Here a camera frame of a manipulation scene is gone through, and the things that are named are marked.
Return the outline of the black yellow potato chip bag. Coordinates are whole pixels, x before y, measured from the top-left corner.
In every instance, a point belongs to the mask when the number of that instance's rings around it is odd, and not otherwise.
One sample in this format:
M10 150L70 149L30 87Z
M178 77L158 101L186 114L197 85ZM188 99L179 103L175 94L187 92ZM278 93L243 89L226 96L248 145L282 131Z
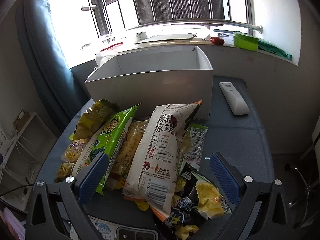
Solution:
M166 239L191 239L208 220L230 215L220 190L186 163L178 176L171 211L164 220Z

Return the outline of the white noodle snack bag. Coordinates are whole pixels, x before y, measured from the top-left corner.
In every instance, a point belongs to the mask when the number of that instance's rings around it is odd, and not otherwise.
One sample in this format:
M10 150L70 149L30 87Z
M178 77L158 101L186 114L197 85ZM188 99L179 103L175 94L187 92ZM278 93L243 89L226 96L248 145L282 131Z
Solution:
M122 193L168 215L182 162L182 142L202 101L157 106L138 145Z

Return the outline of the small yellow pastry packet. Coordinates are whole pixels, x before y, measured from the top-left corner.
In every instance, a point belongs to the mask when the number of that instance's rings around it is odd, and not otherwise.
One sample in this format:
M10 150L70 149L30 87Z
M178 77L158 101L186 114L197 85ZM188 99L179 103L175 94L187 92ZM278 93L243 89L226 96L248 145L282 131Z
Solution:
M60 159L66 163L76 163L88 142L89 138L72 141Z

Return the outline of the clear green label packet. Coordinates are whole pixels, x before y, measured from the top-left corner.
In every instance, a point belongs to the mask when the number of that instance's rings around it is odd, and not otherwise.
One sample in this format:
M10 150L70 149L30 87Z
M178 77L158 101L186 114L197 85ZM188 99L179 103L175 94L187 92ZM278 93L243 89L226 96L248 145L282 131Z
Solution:
M190 164L196 170L200 170L202 152L208 127L199 124L190 124L182 142L182 166Z

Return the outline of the blue grey sofa cushion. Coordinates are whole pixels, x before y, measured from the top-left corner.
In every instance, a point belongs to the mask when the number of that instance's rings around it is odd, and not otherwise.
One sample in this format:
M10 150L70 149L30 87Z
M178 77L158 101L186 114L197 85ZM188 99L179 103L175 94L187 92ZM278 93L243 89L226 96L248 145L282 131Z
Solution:
M234 116L219 87L220 82L231 82L247 103L250 113ZM270 183L274 180L273 162L263 124L242 79L215 76L209 120L199 121L207 126L200 172L217 184L208 158L220 152L227 162L241 174L256 181ZM85 210L93 217L130 226L154 230L157 217L151 211L142 211L132 201L125 200L120 192L95 193Z

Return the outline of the olive yellow chip bag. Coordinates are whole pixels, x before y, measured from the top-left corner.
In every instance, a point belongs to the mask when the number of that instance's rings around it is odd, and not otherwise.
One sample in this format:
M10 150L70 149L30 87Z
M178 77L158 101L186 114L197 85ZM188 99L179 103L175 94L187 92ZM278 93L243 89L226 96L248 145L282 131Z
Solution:
M69 140L87 139L102 126L102 124L114 113L120 111L117 103L101 99L87 109L78 120L74 132Z

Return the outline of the white shelf unit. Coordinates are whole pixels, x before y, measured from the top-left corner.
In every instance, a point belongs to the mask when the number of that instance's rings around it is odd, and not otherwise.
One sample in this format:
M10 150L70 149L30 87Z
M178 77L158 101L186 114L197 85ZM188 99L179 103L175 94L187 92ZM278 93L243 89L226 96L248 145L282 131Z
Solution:
M26 113L14 126L10 147L1 164L1 200L25 211L32 185L57 137L35 112Z

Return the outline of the clear crispy snack bag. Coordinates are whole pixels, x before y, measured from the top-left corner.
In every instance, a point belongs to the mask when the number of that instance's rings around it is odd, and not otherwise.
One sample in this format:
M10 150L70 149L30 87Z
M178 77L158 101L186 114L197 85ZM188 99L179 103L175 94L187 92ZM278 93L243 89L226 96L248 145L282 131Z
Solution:
M112 170L106 181L108 190L121 189L129 173L137 147L150 119L135 121L129 126L125 140L119 150Z

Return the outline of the white remote control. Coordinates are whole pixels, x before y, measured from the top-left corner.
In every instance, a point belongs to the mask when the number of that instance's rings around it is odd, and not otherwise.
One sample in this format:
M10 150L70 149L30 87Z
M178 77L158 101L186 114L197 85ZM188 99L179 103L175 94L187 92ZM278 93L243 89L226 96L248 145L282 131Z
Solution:
M231 82L220 82L219 87L234 115L248 115L249 107Z

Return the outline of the blue curtain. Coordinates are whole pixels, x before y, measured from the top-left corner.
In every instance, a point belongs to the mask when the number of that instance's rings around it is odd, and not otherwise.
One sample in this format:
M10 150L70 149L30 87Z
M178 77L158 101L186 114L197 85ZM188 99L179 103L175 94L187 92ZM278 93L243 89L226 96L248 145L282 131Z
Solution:
M36 92L59 130L71 122L88 96L67 67L55 37L48 0L19 0L17 37Z

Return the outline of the white cardboard storage box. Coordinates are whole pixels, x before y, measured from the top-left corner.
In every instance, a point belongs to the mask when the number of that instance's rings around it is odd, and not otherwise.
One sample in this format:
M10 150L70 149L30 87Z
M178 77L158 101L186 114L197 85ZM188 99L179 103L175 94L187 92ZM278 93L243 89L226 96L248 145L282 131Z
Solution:
M213 67L198 46L156 46L113 56L93 71L85 86L94 101L107 99L136 116L156 106L202 100L196 118L207 120L213 90Z

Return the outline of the green wet wipes pack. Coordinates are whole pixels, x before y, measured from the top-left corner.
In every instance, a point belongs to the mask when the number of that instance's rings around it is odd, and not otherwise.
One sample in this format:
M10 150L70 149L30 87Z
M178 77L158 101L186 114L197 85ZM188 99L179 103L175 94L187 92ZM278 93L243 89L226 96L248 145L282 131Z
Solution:
M263 40L262 38L258 38L258 49L292 61L291 54L285 52L283 49L279 48L275 44Z

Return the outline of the red apple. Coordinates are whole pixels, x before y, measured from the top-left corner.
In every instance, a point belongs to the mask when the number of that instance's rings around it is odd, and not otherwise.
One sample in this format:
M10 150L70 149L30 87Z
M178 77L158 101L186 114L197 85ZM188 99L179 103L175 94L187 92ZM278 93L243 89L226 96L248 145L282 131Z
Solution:
M216 46L223 46L225 44L224 39L217 36L210 37L210 42Z

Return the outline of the green lidded container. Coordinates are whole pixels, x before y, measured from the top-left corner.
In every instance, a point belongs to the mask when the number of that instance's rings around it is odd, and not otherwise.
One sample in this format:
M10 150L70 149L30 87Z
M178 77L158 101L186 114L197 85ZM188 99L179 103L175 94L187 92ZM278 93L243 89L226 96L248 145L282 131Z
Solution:
M233 33L233 44L238 48L249 51L257 51L258 43L259 39L257 37L247 35L241 32Z

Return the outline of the grey cardboard sheet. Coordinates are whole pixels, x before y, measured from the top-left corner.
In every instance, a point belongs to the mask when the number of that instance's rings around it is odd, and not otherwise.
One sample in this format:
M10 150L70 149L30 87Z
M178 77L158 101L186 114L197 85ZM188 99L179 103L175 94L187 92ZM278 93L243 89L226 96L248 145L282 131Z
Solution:
M137 41L135 44L144 43L165 43L165 42L175 42L175 41L190 41L195 38L197 34L186 33L186 34L169 34L169 35L154 35L152 37L147 37L143 40Z

